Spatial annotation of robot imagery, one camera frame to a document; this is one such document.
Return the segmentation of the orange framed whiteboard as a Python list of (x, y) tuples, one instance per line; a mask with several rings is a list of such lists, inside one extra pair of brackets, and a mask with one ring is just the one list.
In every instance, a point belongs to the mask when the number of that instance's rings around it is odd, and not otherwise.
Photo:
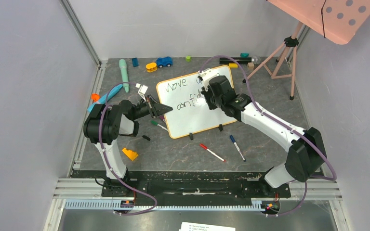
[(209, 109), (202, 95), (203, 86), (197, 72), (164, 80), (156, 85), (160, 103), (172, 107), (172, 111), (164, 114), (172, 139), (237, 121), (226, 116), (219, 108)]

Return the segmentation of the black marker cap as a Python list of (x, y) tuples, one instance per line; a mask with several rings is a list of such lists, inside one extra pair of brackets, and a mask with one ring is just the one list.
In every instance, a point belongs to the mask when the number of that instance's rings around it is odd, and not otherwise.
[(143, 135), (142, 138), (146, 139), (147, 141), (151, 141), (151, 139), (146, 135)]

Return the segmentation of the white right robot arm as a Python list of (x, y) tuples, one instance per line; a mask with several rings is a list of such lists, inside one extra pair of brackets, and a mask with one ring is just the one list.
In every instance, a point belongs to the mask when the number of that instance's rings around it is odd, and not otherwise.
[(267, 112), (246, 94), (236, 94), (223, 75), (198, 76), (203, 84), (201, 93), (209, 109), (221, 109), (228, 117), (258, 129), (278, 143), (287, 152), (286, 161), (271, 168), (262, 177), (259, 191), (272, 196), (279, 186), (291, 182), (306, 182), (326, 162), (320, 132), (316, 128), (305, 130), (288, 125), (284, 120)]

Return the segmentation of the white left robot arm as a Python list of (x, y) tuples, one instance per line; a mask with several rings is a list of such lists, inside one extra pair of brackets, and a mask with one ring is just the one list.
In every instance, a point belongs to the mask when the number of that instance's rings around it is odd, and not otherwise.
[(117, 138), (135, 137), (139, 130), (137, 119), (147, 115), (156, 118), (172, 110), (171, 106), (155, 101), (151, 95), (138, 104), (123, 100), (114, 105), (96, 104), (93, 107), (84, 122), (83, 134), (95, 145), (106, 167), (103, 196), (127, 196), (132, 192)]

